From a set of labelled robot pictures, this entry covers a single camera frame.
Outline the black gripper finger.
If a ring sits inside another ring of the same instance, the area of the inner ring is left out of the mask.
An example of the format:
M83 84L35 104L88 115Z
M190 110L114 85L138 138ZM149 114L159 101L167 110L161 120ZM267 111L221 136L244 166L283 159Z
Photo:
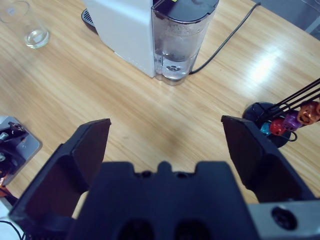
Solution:
M316 199L278 148L252 121L224 115L221 122L241 182L260 203Z
M87 192L104 159L111 121L80 125L54 151L8 216L27 237L66 237L81 195Z

